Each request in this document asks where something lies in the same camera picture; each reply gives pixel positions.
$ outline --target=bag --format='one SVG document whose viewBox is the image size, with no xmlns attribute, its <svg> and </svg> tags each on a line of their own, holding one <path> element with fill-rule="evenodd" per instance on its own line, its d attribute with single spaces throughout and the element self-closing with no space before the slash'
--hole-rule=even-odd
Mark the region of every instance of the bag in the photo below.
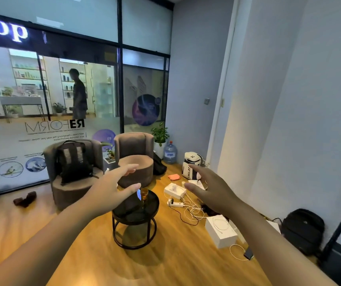
<svg viewBox="0 0 341 286">
<path fill-rule="evenodd" d="M 282 222 L 282 235 L 304 255 L 317 253 L 323 240 L 324 221 L 315 213 L 297 209 Z"/>
<path fill-rule="evenodd" d="M 93 165 L 87 160 L 86 146 L 78 141 L 67 140 L 57 148 L 57 172 L 62 184 L 92 177 Z"/>
<path fill-rule="evenodd" d="M 185 158 L 184 162 L 182 163 L 182 175 L 186 177 L 188 180 L 200 180 L 201 175 L 197 173 L 195 170 L 193 170 L 191 167 L 189 167 L 189 164 L 193 163 L 195 165 L 201 165 L 202 156 L 200 156 L 198 153 L 194 153 L 191 151 L 185 153 L 184 158 Z"/>
<path fill-rule="evenodd" d="M 161 158 L 159 158 L 156 153 L 153 153 L 153 174 L 162 175 L 166 170 L 167 167 L 161 163 Z"/>
</svg>

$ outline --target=white plant pot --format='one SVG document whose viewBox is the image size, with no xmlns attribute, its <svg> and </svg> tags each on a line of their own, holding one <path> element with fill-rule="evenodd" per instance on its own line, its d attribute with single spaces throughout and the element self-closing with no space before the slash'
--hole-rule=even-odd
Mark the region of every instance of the white plant pot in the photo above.
<svg viewBox="0 0 341 286">
<path fill-rule="evenodd" d="M 164 148 L 165 148 L 165 145 L 167 143 L 162 143 L 161 146 L 159 143 L 153 143 L 153 150 L 155 151 L 155 153 L 157 154 L 157 156 L 161 159 L 164 158 Z"/>
</svg>

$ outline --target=hand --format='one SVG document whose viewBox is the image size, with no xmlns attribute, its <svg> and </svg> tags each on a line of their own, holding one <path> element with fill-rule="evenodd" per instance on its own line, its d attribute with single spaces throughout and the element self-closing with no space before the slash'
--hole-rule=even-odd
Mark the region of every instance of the hand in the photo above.
<svg viewBox="0 0 341 286">
<path fill-rule="evenodd" d="M 138 164 L 129 164 L 105 173 L 99 178 L 79 202 L 87 208 L 92 218 L 104 215 L 115 209 L 126 198 L 136 192 L 141 184 L 137 183 L 118 191 L 116 183 L 122 176 L 134 173 Z"/>
<path fill-rule="evenodd" d="M 191 183 L 185 183 L 185 187 L 200 198 L 212 210 L 225 216 L 230 215 L 230 209 L 240 202 L 240 199 L 230 189 L 226 182 L 209 168 L 198 165 L 189 165 L 197 171 L 207 183 L 207 190 L 203 190 Z"/>
</svg>

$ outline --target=illuminated shop sign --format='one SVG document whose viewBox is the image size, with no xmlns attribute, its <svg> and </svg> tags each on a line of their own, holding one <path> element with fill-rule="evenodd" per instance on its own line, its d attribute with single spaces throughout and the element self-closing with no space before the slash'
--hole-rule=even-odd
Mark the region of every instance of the illuminated shop sign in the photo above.
<svg viewBox="0 0 341 286">
<path fill-rule="evenodd" d="M 21 43 L 21 39 L 28 38 L 28 31 L 23 26 L 0 21 L 0 35 L 9 36 L 13 41 Z"/>
</svg>

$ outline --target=water bottle label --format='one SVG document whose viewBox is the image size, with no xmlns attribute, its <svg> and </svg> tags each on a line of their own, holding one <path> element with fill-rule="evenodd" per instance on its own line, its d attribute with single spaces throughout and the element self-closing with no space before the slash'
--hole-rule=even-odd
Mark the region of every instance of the water bottle label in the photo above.
<svg viewBox="0 0 341 286">
<path fill-rule="evenodd" d="M 165 153 L 165 157 L 175 157 L 175 153 Z"/>
</svg>

